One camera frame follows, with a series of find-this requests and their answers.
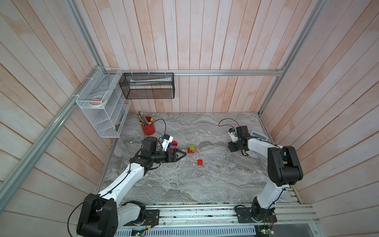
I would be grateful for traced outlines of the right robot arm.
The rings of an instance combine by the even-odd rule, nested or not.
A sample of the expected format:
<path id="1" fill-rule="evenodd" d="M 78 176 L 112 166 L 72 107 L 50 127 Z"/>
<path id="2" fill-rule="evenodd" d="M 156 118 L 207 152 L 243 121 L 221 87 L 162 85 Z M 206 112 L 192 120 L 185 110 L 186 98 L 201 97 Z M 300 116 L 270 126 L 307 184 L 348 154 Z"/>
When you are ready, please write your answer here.
<path id="1" fill-rule="evenodd" d="M 246 126 L 229 129 L 231 152 L 241 151 L 246 156 L 252 151 L 267 158 L 269 181 L 263 191 L 254 198 L 251 205 L 251 218 L 255 222 L 274 220 L 274 204 L 281 194 L 303 178 L 303 170 L 292 146 L 280 146 L 269 142 L 268 137 L 259 132 L 249 132 Z"/>

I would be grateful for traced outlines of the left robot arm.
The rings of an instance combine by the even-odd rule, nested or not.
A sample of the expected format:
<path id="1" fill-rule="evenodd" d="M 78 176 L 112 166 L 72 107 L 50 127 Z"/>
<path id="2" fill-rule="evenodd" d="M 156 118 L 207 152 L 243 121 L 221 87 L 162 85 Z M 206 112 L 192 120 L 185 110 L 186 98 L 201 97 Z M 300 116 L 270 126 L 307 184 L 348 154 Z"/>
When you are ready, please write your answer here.
<path id="1" fill-rule="evenodd" d="M 158 224 L 158 217 L 150 216 L 145 204 L 135 200 L 122 203 L 122 200 L 135 183 L 155 169 L 154 164 L 175 163 L 187 155 L 177 149 L 172 140 L 170 135 L 164 135 L 159 150 L 159 139 L 146 137 L 115 181 L 99 193 L 87 195 L 79 205 L 82 208 L 76 229 L 79 236 L 113 237 L 125 225 L 141 226 L 147 231 Z"/>

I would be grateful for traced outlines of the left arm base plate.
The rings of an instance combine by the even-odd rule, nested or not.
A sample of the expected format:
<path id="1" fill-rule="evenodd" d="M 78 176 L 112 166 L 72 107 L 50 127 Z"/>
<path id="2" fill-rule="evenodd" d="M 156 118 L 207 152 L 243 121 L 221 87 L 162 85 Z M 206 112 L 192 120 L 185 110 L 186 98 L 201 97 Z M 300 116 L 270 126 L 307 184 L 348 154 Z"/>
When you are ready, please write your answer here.
<path id="1" fill-rule="evenodd" d="M 146 210 L 136 221 L 132 222 L 133 226 L 154 227 L 159 224 L 158 209 Z"/>

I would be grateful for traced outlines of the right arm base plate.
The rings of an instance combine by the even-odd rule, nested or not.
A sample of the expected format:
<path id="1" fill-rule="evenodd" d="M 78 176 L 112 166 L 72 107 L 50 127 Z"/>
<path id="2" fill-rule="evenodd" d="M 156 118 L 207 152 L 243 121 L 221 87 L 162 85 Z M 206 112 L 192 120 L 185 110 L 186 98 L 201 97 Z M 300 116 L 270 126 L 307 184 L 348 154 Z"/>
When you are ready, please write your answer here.
<path id="1" fill-rule="evenodd" d="M 275 208 L 263 209 L 260 207 L 236 206 L 234 211 L 239 223 L 276 223 Z"/>

